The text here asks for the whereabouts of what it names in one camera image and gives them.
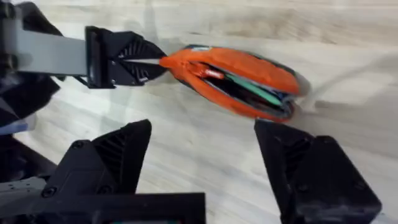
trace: bolt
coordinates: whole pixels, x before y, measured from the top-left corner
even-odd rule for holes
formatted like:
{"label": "bolt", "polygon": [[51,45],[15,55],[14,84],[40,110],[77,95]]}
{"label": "bolt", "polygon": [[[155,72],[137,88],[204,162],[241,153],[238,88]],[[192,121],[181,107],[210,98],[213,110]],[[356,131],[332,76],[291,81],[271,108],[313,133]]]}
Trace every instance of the bolt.
{"label": "bolt", "polygon": [[57,192],[56,187],[48,187],[42,191],[42,197],[43,198],[53,197],[56,192]]}
{"label": "bolt", "polygon": [[75,141],[75,142],[72,144],[72,148],[74,148],[74,149],[79,149],[79,148],[83,147],[83,145],[84,145],[83,142],[81,142],[81,141]]}

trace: black plastic part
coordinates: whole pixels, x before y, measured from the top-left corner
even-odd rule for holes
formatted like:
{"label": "black plastic part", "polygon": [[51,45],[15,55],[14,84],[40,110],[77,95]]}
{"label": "black plastic part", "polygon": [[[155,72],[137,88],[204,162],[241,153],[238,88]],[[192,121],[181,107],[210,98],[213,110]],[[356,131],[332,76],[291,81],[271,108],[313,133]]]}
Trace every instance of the black plastic part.
{"label": "black plastic part", "polygon": [[35,223],[206,223],[205,194],[135,194],[150,138],[148,120],[74,142],[38,195],[0,207],[0,218]]}
{"label": "black plastic part", "polygon": [[332,137],[261,120],[255,130],[283,224],[367,224],[381,211]]}
{"label": "black plastic part", "polygon": [[0,127],[35,113],[47,105],[52,95],[60,89],[45,75],[18,73],[14,74],[14,78],[19,82],[17,85],[6,86],[0,83],[0,97],[5,104],[0,105]]}
{"label": "black plastic part", "polygon": [[142,86],[166,71],[166,68],[156,64],[124,61],[166,56],[156,45],[131,31],[111,32],[93,26],[86,27],[86,47],[89,88]]}
{"label": "black plastic part", "polygon": [[152,126],[148,120],[128,124],[93,140],[119,193],[135,193]]}

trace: black 3d-printed bracket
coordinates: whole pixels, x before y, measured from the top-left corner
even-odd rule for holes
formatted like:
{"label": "black 3d-printed bracket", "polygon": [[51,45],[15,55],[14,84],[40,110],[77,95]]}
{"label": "black 3d-printed bracket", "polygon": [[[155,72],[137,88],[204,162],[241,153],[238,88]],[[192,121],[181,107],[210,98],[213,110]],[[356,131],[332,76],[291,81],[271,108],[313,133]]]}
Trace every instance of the black 3d-printed bracket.
{"label": "black 3d-printed bracket", "polygon": [[283,224],[367,224],[381,211],[332,137],[260,120],[255,130]]}
{"label": "black 3d-printed bracket", "polygon": [[86,27],[86,54],[89,88],[142,86],[166,71],[166,68],[157,64],[125,61],[166,56],[156,45],[132,31],[111,32],[93,26]]}

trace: light wood surface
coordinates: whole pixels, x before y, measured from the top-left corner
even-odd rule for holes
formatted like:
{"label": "light wood surface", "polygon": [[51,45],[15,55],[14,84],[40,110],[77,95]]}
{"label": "light wood surface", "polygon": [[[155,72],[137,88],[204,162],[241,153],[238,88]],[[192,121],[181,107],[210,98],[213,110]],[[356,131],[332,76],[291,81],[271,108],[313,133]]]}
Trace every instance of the light wood surface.
{"label": "light wood surface", "polygon": [[[66,36],[84,26],[134,30],[167,53],[187,44],[250,50],[312,84],[289,123],[335,137],[398,222],[398,2],[393,0],[38,0]],[[144,87],[88,90],[73,79],[17,138],[54,162],[71,142],[148,118],[138,192],[206,192],[208,223],[280,223],[254,121],[167,73]]]}

